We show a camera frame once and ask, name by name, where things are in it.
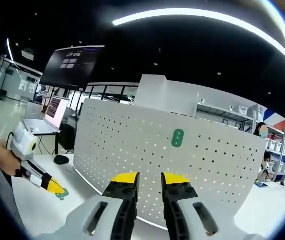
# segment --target white desk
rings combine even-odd
[[[66,223],[67,216],[72,210],[97,194],[77,172],[69,172],[73,169],[74,155],[66,156],[70,163],[65,165],[56,165],[54,155],[35,156],[35,160],[69,191],[69,196],[63,201],[25,179],[12,178],[18,211],[26,229],[33,237],[57,231]],[[235,216],[235,224],[243,231],[269,237],[282,226],[285,218],[285,186],[273,182],[269,185],[270,188],[267,189],[253,186],[247,200]],[[169,235],[165,230],[136,220],[131,239],[168,240]]]
[[[60,201],[53,193],[37,188],[22,178],[12,178],[12,188],[23,224],[32,237],[54,233],[66,223],[68,214],[97,193],[73,169],[74,155],[65,155],[70,162],[65,165],[54,163],[54,155],[36,155],[35,160],[69,192]],[[135,221],[132,240],[168,240],[167,231]]]

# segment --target human hand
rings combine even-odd
[[[16,170],[21,169],[21,162],[12,153],[5,149],[3,143],[0,142],[0,169],[10,176],[16,175]]]

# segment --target black ceiling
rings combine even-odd
[[[195,16],[154,17],[112,26],[117,18],[145,10],[209,9],[254,24],[285,47],[280,31],[261,12],[249,11],[237,1],[93,2],[48,1],[27,9],[19,18],[28,27],[9,34],[15,61],[43,72],[56,49],[105,45],[91,81],[139,82],[142,74],[166,75],[168,80],[241,96],[285,117],[285,57],[247,30]],[[34,61],[21,57],[23,48],[34,49]]]

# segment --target green logo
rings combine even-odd
[[[183,144],[184,134],[185,132],[182,129],[176,129],[173,132],[171,145],[175,148],[179,148]]]

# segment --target laptop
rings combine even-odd
[[[68,98],[53,96],[44,119],[24,119],[23,123],[27,130],[35,136],[59,133],[68,103]]]

